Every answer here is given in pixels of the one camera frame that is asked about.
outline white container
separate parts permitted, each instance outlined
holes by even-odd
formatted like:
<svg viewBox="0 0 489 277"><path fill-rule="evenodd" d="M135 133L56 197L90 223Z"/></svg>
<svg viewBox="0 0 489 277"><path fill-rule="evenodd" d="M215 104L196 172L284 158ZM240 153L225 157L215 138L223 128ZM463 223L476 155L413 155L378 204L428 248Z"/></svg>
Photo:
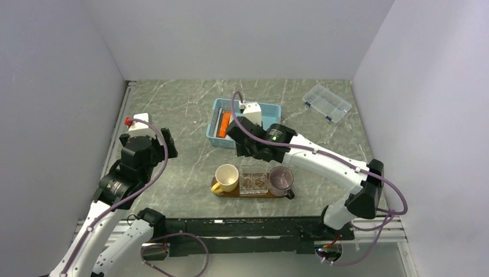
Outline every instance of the white container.
<svg viewBox="0 0 489 277"><path fill-rule="evenodd" d="M320 84L306 93L302 101L307 107L320 112L328 121L334 123L340 122L352 107L350 103Z"/></svg>

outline white mug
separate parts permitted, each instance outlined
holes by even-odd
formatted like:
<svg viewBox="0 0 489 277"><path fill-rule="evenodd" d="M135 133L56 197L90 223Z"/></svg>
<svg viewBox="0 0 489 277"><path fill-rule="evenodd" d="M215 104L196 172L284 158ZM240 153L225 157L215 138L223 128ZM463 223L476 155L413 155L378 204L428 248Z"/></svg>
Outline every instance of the white mug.
<svg viewBox="0 0 489 277"><path fill-rule="evenodd" d="M232 164L223 164L216 170L215 177L217 183L210 189L212 193L231 192L238 185L239 172Z"/></svg>

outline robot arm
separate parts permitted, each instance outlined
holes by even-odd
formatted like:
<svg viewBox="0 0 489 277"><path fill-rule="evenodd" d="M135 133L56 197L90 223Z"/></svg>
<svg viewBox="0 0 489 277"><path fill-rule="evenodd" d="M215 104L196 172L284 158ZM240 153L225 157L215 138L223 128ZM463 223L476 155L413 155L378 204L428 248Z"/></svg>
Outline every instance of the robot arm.
<svg viewBox="0 0 489 277"><path fill-rule="evenodd" d="M312 170L317 174L330 178L348 189L348 194L339 199L333 205L326 207L323 210L323 224L331 231L343 228L351 220L360 217L365 219L375 218L379 198L382 193L383 183L375 178L361 173L360 169L372 171L382 175L383 164L378 160L372 160L369 164L353 159L343 157L332 151L324 149L306 139L301 134L297 134L294 130L280 124L272 124L268 130L263 130L262 126L257 124L257 120L253 121L247 118L248 103L240 104L242 109L241 117L237 117L243 127L251 134L274 143L286 143L295 145L304 145L313 148L314 151L303 150L290 147L276 147L263 143L259 143L249 138L236 124L231 122L227 128L227 134L236 142L236 154L238 156L252 156L255 159L265 160L270 162L275 160L279 163L291 164L300 166L305 169ZM256 114L256 106L254 107L254 117ZM352 169L336 159L328 156L319 155L317 151L323 150L342 158L356 166Z"/></svg>
<svg viewBox="0 0 489 277"><path fill-rule="evenodd" d="M138 114L134 118L151 122L148 114ZM165 233L165 217L154 210L144 209L138 213L134 230L130 228L123 237L102 252L114 227L125 217L135 198L113 209L91 227L94 220L114 204L142 189L150 181L155 166L165 158L163 147L153 130L143 123L127 123L130 125L128 134L119 138L123 145L121 158L100 179L81 231L61 262L51 271L50 277L113 276L111 269L123 262L131 249L140 248L152 236ZM177 157L170 131L162 129L161 133L168 148L167 158Z"/></svg>

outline cup handle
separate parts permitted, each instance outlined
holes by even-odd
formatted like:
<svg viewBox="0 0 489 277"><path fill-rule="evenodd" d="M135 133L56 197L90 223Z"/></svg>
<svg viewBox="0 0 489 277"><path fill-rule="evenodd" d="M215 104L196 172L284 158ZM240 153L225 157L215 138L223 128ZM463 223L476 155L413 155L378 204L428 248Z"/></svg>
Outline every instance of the cup handle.
<svg viewBox="0 0 489 277"><path fill-rule="evenodd" d="M287 194L285 195L287 197L287 199L294 199L295 197L295 194L294 192L290 189L287 191Z"/></svg>
<svg viewBox="0 0 489 277"><path fill-rule="evenodd" d="M219 187L220 183L215 183L212 188L210 188L210 192L218 194L223 193L224 191Z"/></svg>

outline wooden serving board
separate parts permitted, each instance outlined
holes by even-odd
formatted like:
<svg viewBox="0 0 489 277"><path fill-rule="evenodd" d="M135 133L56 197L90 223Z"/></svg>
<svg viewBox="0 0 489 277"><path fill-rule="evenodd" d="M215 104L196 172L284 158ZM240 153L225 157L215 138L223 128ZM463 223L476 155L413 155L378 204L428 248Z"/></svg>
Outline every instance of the wooden serving board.
<svg viewBox="0 0 489 277"><path fill-rule="evenodd" d="M217 183L216 177L212 178L212 183L210 183L210 187ZM235 197L235 198L284 198L284 196L275 196L273 195L270 191L268 191L266 194L245 194L245 195L240 195L239 194L239 182L236 188L231 191L231 192L223 192L216 194L217 196L220 197Z"/></svg>

